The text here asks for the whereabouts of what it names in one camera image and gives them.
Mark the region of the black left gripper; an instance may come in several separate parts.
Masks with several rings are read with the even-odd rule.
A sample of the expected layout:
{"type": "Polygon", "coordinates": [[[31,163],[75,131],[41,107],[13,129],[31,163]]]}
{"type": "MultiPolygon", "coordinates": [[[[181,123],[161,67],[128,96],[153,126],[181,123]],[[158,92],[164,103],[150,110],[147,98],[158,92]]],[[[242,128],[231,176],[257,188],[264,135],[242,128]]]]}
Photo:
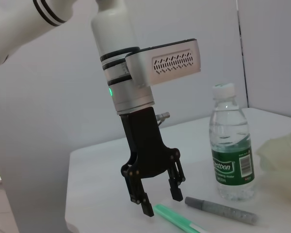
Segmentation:
{"type": "Polygon", "coordinates": [[[129,144],[130,158],[121,168],[130,201],[141,205],[143,213],[154,216],[141,179],[153,178],[166,171],[173,200],[182,201],[180,184],[186,180],[176,148],[167,147],[161,136],[153,107],[120,116],[129,144]]]}

